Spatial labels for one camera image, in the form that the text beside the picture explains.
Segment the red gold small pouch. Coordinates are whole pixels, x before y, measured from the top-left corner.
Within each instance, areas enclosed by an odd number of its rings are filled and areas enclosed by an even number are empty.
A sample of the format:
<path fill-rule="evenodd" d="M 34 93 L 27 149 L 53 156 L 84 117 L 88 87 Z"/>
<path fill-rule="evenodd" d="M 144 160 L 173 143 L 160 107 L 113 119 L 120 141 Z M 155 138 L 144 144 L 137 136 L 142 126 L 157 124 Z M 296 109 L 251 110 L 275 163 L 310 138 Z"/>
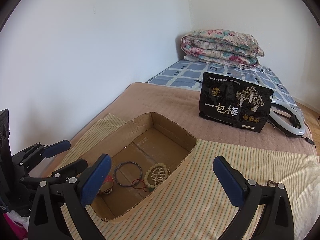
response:
<path fill-rule="evenodd" d="M 114 179 L 111 175 L 106 176 L 103 184 L 101 185 L 99 189 L 100 194 L 106 194 L 109 195 L 113 191 L 113 185 L 114 185 Z"/>

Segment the brown cardboard box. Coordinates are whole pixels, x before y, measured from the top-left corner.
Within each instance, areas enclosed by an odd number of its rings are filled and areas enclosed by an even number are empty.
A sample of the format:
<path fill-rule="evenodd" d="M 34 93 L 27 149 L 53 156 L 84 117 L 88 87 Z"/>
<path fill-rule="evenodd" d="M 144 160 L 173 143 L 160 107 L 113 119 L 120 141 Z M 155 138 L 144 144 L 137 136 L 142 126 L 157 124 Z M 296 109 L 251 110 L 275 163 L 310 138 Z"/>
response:
<path fill-rule="evenodd" d="M 101 154 L 111 157 L 109 175 L 114 178 L 111 194 L 98 194 L 90 207 L 104 221 L 120 223 L 162 193 L 132 188 L 134 180 L 144 178 L 148 169 L 163 163 L 177 174 L 189 160 L 197 139 L 168 118 L 145 113 L 124 122 L 112 114 L 98 120 L 67 152 L 58 167 L 80 158 L 92 166 Z"/>

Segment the striped yellow blanket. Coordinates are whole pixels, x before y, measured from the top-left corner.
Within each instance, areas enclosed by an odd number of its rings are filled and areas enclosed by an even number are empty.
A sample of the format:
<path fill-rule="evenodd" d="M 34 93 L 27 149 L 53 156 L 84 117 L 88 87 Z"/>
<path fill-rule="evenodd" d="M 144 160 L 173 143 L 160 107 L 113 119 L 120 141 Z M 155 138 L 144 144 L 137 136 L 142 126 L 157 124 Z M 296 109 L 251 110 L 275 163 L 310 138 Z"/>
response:
<path fill-rule="evenodd" d="M 160 185 L 165 187 L 162 193 L 124 221 L 104 221 L 90 206 L 87 211 L 108 239 L 217 239 L 237 212 L 213 172 L 218 155 L 247 179 L 259 184 L 268 180 L 283 183 L 292 208 L 295 239 L 308 234 L 319 217 L 319 166 L 284 165 L 271 158 L 258 163 L 261 155 L 249 152 L 241 160 L 211 141 L 197 140 L 186 164 Z"/>

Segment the black snack bag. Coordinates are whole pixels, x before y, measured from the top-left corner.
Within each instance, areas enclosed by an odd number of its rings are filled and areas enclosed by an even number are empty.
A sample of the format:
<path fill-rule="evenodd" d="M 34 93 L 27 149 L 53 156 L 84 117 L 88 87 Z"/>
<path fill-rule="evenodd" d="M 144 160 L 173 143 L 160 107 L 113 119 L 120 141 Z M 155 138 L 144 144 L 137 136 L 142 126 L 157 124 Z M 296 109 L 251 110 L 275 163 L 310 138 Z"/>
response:
<path fill-rule="evenodd" d="M 272 99 L 272 89 L 234 77 L 205 72 L 199 99 L 199 116 L 259 133 L 268 120 Z"/>

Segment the pink brown bed cover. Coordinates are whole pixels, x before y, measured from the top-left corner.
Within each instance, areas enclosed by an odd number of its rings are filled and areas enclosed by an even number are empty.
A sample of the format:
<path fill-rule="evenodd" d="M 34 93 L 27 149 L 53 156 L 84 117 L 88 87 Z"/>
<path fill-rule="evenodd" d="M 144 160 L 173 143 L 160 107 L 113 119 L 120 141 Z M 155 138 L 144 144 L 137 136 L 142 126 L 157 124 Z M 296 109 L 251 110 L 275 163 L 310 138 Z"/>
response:
<path fill-rule="evenodd" d="M 81 157 L 96 159 L 123 149 L 146 131 L 152 113 L 160 114 L 174 130 L 185 129 L 198 142 L 215 142 L 241 160 L 249 152 L 261 155 L 258 163 L 271 158 L 284 165 L 319 166 L 314 146 L 288 138 L 270 124 L 256 133 L 201 118 L 199 98 L 199 92 L 192 90 L 133 83 L 73 138 L 71 149 L 55 157 L 44 174 Z"/>

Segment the blue checked bed sheet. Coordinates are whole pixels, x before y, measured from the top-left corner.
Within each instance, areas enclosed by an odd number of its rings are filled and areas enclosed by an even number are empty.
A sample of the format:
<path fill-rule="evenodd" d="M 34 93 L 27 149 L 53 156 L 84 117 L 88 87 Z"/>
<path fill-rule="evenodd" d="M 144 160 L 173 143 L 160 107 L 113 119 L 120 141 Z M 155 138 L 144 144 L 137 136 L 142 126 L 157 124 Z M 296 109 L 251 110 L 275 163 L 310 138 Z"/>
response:
<path fill-rule="evenodd" d="M 231 76 L 255 85 L 270 88 L 274 91 L 274 98 L 290 105 L 300 115 L 303 114 L 276 74 L 270 68 L 264 66 L 254 69 L 241 69 L 213 63 L 181 60 L 149 79 L 148 83 L 200 91 L 205 72 Z"/>

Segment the folded floral quilt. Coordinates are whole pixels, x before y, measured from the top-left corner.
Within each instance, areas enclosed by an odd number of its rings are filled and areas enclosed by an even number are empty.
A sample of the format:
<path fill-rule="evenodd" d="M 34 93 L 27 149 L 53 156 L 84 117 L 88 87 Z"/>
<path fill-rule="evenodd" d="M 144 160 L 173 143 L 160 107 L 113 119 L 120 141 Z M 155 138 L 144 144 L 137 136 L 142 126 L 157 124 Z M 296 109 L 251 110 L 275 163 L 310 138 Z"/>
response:
<path fill-rule="evenodd" d="M 264 57 L 252 35 L 225 29 L 193 30 L 181 38 L 180 46 L 187 60 L 230 67 L 255 68 Z"/>

